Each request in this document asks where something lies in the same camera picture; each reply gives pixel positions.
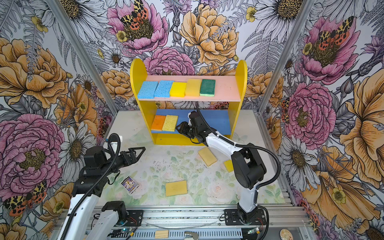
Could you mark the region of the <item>textured yellow sponge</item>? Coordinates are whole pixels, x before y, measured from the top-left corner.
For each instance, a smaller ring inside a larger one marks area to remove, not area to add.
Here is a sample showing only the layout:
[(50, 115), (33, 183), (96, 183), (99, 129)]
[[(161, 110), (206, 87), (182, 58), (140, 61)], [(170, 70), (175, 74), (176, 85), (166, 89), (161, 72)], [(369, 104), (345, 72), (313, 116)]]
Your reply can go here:
[(177, 126), (178, 118), (179, 118), (178, 116), (166, 115), (166, 118), (162, 127), (162, 131), (174, 132)]

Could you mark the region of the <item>orange sponge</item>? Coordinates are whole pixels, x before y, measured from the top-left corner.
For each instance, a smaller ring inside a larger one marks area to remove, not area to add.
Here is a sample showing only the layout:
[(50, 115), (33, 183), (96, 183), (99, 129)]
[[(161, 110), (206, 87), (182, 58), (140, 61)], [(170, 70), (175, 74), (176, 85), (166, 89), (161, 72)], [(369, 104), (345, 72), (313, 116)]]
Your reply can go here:
[(163, 125), (165, 123), (165, 120), (166, 120), (166, 116), (155, 115), (155, 118), (151, 125), (151, 131), (161, 132), (163, 130)]

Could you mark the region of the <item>dark green sponge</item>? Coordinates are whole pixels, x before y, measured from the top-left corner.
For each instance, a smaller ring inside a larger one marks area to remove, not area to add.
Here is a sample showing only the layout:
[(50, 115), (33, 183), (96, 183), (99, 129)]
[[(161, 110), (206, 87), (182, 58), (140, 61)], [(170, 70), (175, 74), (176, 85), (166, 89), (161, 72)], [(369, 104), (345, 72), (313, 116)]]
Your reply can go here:
[(203, 79), (200, 88), (200, 96), (214, 97), (215, 96), (216, 81), (210, 79)]

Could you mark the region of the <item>bright yellow sponge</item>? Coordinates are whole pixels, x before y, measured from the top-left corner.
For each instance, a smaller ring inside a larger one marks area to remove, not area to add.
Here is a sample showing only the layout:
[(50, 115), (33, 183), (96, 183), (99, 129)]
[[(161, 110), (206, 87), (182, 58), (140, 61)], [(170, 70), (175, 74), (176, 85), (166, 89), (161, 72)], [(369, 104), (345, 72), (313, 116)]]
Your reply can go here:
[(171, 98), (184, 98), (187, 88), (186, 82), (173, 82), (170, 90)]

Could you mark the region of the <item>rounded yellow sponge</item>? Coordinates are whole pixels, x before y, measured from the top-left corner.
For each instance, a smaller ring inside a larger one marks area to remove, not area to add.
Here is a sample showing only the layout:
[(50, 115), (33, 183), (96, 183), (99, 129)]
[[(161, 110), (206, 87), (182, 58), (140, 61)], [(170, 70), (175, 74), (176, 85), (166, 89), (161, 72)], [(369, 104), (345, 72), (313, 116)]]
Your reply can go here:
[(197, 98), (200, 96), (200, 89), (201, 89), (201, 79), (188, 79), (186, 90), (185, 90), (185, 96), (186, 97), (193, 97)]

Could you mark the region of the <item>large blue sponge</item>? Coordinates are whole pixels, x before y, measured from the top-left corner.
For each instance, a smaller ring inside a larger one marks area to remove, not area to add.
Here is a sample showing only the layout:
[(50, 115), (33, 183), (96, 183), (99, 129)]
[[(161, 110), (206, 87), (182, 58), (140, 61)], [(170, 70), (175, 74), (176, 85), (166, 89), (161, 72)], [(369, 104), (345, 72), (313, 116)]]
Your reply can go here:
[(155, 97), (155, 91), (157, 89), (158, 82), (145, 81), (143, 82), (141, 89), (138, 93), (138, 99), (153, 99)]

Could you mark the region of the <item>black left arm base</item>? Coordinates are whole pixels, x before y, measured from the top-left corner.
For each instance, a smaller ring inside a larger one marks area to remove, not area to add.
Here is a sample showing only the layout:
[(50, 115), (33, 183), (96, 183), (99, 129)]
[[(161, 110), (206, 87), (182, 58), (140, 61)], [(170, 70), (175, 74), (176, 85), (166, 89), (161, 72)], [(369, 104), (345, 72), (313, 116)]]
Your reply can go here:
[(143, 210), (118, 211), (117, 227), (140, 227), (142, 225)]

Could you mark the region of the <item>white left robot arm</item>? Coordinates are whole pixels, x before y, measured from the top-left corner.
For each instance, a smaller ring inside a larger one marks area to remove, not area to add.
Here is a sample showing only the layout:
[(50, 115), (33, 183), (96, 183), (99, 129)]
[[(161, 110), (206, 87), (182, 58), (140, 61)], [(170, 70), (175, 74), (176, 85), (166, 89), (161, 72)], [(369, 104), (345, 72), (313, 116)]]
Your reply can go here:
[(108, 176), (137, 163), (145, 150), (145, 147), (130, 148), (127, 152), (122, 151), (111, 158), (106, 156), (110, 151), (101, 146), (86, 151), (86, 166), (74, 184), (69, 211), (59, 233), (59, 240), (105, 240), (113, 227), (139, 224), (129, 220), (123, 201), (111, 201), (103, 206), (96, 225), (89, 233), (86, 232), (90, 218), (94, 215), (94, 208), (109, 181)]

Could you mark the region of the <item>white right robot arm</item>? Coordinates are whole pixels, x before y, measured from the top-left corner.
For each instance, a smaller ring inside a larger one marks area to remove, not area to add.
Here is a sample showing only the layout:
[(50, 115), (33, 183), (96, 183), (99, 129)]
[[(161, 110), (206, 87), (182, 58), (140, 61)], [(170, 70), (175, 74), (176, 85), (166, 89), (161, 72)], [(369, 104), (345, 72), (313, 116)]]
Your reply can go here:
[(258, 211), (258, 183), (267, 173), (259, 152), (269, 151), (253, 144), (240, 145), (230, 140), (211, 128), (200, 111), (192, 111), (188, 117), (188, 122), (182, 122), (176, 127), (177, 131), (190, 139), (197, 139), (199, 143), (216, 149), (231, 159), (235, 177), (243, 187), (238, 203), (238, 215), (244, 225), (250, 224)]

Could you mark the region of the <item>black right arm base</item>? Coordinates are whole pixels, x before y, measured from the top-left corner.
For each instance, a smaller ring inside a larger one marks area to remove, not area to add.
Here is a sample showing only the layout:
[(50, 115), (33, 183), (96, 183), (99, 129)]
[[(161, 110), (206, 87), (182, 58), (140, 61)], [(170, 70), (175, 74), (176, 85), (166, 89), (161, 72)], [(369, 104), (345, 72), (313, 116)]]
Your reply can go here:
[(241, 209), (225, 209), (224, 218), (226, 226), (261, 226), (267, 223), (267, 215), (264, 210), (258, 208), (250, 213)]

